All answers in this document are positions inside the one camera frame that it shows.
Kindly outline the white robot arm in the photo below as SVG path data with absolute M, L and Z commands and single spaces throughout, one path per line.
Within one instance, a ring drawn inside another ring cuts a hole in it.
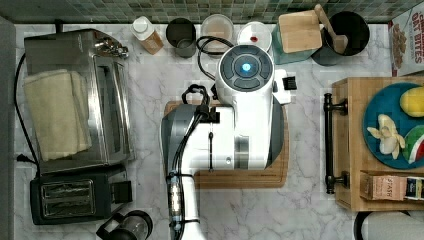
M 165 114 L 160 149 L 167 183 L 171 240 L 206 240 L 195 192 L 200 171 L 264 170 L 283 147 L 283 109 L 292 101 L 269 54 L 255 45 L 237 45 L 221 57 L 215 77 L 219 104 L 207 90 L 196 104 L 183 102 Z

